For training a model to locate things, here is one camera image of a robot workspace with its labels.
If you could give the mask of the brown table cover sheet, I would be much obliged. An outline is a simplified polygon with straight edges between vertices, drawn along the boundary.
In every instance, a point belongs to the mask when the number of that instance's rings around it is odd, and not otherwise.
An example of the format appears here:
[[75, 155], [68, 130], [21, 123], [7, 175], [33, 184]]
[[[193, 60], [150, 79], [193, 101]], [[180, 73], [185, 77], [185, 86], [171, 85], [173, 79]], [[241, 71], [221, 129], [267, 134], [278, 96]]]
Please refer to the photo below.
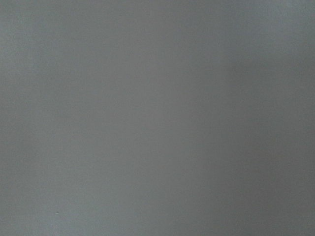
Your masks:
[[312, 236], [312, 0], [3, 0], [3, 236]]

